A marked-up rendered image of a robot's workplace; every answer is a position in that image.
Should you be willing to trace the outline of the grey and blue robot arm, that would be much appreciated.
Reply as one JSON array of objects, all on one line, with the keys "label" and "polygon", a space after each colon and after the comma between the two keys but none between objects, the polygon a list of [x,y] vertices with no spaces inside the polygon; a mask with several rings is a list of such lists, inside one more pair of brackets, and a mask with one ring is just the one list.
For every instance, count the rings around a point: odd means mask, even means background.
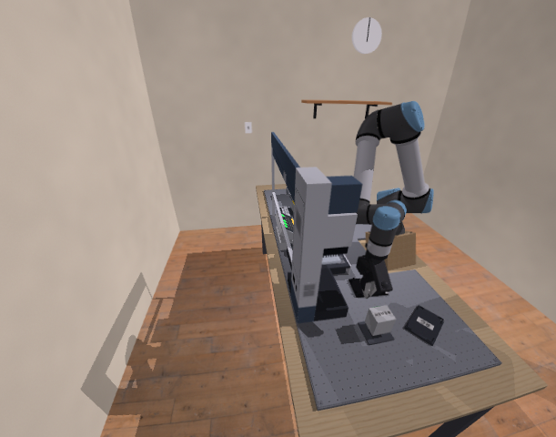
[{"label": "grey and blue robot arm", "polygon": [[[423,114],[415,101],[376,110],[359,127],[354,178],[363,186],[356,225],[372,225],[367,249],[375,256],[389,255],[394,237],[405,233],[406,213],[431,212],[434,190],[424,182],[418,141],[423,129]],[[380,191],[377,204],[370,204],[376,147],[386,137],[396,145],[404,188]],[[385,260],[371,258],[369,264],[377,292],[392,291]]]}]

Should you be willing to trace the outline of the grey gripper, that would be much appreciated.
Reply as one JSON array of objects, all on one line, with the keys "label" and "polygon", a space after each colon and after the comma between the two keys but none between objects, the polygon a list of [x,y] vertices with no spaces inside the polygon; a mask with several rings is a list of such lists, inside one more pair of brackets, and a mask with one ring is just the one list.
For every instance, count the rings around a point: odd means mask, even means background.
[{"label": "grey gripper", "polygon": [[[365,257],[365,259],[364,259],[364,257]],[[376,286],[375,286],[375,283],[374,283],[375,281],[374,281],[374,278],[373,278],[373,275],[372,275],[371,267],[369,265],[369,259],[373,258],[373,259],[377,259],[377,260],[384,260],[387,257],[388,257],[388,255],[384,256],[384,257],[375,256],[375,255],[371,254],[368,251],[368,249],[367,249],[366,255],[358,257],[356,268],[359,271],[360,275],[363,275],[363,273],[364,273],[364,276],[360,280],[360,284],[361,284],[361,287],[362,287],[363,295],[366,299],[368,299],[376,291]]]}]

